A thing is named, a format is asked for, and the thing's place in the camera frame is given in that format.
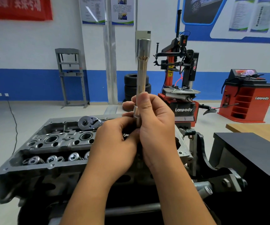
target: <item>wall sign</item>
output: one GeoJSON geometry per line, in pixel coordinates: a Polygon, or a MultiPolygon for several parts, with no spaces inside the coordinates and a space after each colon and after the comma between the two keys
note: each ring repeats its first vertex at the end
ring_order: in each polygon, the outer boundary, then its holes
{"type": "Polygon", "coordinates": [[[111,0],[113,25],[134,25],[134,0],[111,0]]]}
{"type": "Polygon", "coordinates": [[[270,0],[178,0],[189,40],[270,43],[270,0]]]}
{"type": "Polygon", "coordinates": [[[2,20],[53,20],[50,0],[0,0],[2,20]]]}
{"type": "Polygon", "coordinates": [[[83,24],[105,24],[105,0],[80,0],[83,24]]]}

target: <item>bolt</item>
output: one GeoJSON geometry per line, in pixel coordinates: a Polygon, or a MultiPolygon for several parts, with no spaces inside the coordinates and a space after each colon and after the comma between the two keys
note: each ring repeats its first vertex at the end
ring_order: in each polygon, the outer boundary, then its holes
{"type": "Polygon", "coordinates": [[[229,181],[227,178],[224,178],[224,179],[222,180],[222,185],[223,185],[224,187],[231,188],[230,181],[229,181]]]}

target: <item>car image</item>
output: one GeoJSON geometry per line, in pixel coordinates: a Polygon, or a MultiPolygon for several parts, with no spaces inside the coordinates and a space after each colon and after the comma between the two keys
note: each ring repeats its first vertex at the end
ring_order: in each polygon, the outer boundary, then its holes
{"type": "Polygon", "coordinates": [[[201,7],[221,0],[185,0],[185,10],[187,13],[197,14],[201,7]]]}

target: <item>floor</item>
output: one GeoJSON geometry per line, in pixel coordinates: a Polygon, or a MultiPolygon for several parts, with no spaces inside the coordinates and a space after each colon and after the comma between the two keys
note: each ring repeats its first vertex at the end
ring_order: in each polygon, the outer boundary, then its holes
{"type": "MultiPolygon", "coordinates": [[[[88,106],[86,109],[82,107],[65,107],[61,109],[61,105],[51,105],[48,103],[38,102],[10,102],[12,111],[17,120],[17,147],[19,148],[43,123],[49,118],[56,117],[74,117],[84,115],[102,115],[107,105],[88,106]]],[[[209,103],[212,107],[218,107],[218,103],[209,103]]],[[[117,113],[123,113],[122,106],[118,106],[117,113]]],[[[200,110],[196,127],[198,132],[204,135],[206,153],[209,157],[214,132],[230,132],[225,128],[227,123],[232,121],[218,115],[217,113],[209,113],[202,115],[200,110]]],[[[265,117],[266,123],[270,124],[270,107],[265,117]]],[[[15,123],[10,113],[8,103],[0,101],[0,166],[11,156],[15,144],[15,123]]],[[[0,224],[15,225],[17,224],[17,215],[19,208],[17,206],[18,199],[13,199],[8,204],[0,205],[0,224]]]]}

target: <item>socket wrench extension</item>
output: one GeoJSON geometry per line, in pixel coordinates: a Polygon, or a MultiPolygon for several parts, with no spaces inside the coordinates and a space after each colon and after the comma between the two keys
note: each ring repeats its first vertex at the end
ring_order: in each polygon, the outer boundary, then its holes
{"type": "MultiPolygon", "coordinates": [[[[137,40],[137,59],[138,59],[138,72],[137,72],[137,90],[136,97],[141,92],[145,91],[146,71],[148,67],[148,58],[151,52],[151,40],[138,39],[137,40]]],[[[134,118],[136,120],[137,128],[141,127],[142,121],[137,104],[134,106],[134,118]]]]}

